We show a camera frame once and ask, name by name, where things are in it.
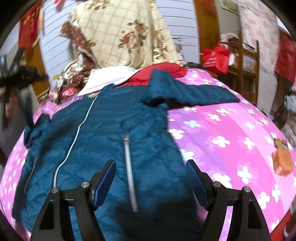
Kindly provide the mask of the red cloth at right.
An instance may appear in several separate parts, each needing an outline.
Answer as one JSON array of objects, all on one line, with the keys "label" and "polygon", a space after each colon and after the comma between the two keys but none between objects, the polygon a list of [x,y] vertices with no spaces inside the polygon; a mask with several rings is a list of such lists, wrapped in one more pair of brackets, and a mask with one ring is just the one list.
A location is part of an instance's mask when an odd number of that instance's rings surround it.
[{"label": "red cloth at right", "polygon": [[295,81],[295,42],[285,31],[280,30],[280,48],[275,72],[290,82]]}]

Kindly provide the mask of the white pillow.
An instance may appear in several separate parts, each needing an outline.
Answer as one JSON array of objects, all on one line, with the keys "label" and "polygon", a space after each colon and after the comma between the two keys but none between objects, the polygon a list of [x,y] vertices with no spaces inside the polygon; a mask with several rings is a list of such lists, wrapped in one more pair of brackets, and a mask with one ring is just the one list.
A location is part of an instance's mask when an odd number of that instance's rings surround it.
[{"label": "white pillow", "polygon": [[106,85],[120,85],[126,82],[133,75],[138,73],[140,69],[134,69],[128,66],[113,66],[100,69],[92,69],[88,81],[78,96],[91,94],[102,90]]}]

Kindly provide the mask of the red cushion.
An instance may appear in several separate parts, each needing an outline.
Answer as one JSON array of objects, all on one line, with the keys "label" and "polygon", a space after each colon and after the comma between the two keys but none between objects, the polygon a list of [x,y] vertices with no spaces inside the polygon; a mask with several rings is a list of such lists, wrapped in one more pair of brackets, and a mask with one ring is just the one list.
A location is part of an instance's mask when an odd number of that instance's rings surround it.
[{"label": "red cushion", "polygon": [[138,85],[147,86],[152,76],[152,73],[155,72],[156,70],[167,72],[173,78],[184,77],[188,72],[187,68],[181,67],[176,63],[163,62],[163,63],[152,64],[150,66],[142,68],[140,71],[134,74],[131,78],[129,78],[123,84],[123,86],[138,86]]}]

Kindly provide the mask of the brown floral blanket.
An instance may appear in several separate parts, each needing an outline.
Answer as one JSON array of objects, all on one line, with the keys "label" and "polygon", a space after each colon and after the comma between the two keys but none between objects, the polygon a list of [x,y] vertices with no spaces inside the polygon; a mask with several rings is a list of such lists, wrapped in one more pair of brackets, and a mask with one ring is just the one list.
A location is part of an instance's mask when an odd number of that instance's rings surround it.
[{"label": "brown floral blanket", "polygon": [[62,25],[60,35],[70,39],[71,47],[77,56],[56,76],[48,91],[48,97],[54,104],[62,104],[72,99],[85,86],[91,70],[96,68],[95,57],[91,51],[91,47],[96,43],[87,40],[80,27],[66,21]]}]

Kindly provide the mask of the red shopping bag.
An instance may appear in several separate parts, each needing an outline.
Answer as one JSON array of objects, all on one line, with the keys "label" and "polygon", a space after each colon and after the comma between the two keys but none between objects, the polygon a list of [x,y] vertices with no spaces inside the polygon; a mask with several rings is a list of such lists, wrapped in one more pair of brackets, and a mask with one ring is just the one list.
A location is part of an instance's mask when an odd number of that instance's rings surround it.
[{"label": "red shopping bag", "polygon": [[217,43],[214,49],[204,49],[202,66],[217,75],[226,75],[228,72],[230,51]]}]

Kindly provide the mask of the red hanging decoration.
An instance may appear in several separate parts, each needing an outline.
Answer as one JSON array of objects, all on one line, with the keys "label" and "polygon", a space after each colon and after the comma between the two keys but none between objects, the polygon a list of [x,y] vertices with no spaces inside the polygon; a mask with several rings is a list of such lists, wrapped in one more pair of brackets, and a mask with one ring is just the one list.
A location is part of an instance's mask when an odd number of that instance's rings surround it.
[{"label": "red hanging decoration", "polygon": [[43,1],[37,1],[21,17],[18,33],[18,47],[24,48],[25,52],[30,52],[39,40],[39,15],[42,6]]}]

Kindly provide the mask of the dark blue puffer jacket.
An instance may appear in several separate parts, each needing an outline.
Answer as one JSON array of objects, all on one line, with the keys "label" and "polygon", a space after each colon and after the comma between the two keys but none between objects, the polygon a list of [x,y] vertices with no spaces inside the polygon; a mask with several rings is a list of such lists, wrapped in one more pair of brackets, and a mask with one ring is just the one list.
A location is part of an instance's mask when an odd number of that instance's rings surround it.
[{"label": "dark blue puffer jacket", "polygon": [[147,86],[104,87],[25,131],[28,154],[12,217],[32,231],[47,195],[77,187],[110,159],[116,175],[96,219],[107,240],[194,240],[201,223],[182,155],[168,131],[172,106],[238,102],[215,85],[155,71]]}]

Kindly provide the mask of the cream floral quilt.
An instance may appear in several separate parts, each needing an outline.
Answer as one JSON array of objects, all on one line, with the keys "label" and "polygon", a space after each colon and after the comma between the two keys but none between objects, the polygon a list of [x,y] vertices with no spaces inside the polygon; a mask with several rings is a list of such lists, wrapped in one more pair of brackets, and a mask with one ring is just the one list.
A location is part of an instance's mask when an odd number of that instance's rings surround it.
[{"label": "cream floral quilt", "polygon": [[85,1],[72,9],[60,34],[98,68],[179,63],[154,1]]}]

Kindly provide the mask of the pink floral bed sheet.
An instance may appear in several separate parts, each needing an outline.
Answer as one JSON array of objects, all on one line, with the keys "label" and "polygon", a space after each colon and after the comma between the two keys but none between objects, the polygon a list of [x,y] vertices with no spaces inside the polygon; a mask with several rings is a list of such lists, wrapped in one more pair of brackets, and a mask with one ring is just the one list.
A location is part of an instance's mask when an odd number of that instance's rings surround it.
[{"label": "pink floral bed sheet", "polygon": [[[179,79],[186,84],[226,87],[208,72],[190,69]],[[227,188],[249,186],[258,200],[270,232],[285,226],[285,215],[295,196],[295,167],[287,177],[274,172],[273,138],[284,135],[259,109],[239,103],[184,107],[169,111],[169,131],[184,159],[193,159],[203,172]],[[17,233],[30,240],[31,233],[11,216],[16,187],[28,150],[23,133],[16,142],[1,179],[1,211]]]}]

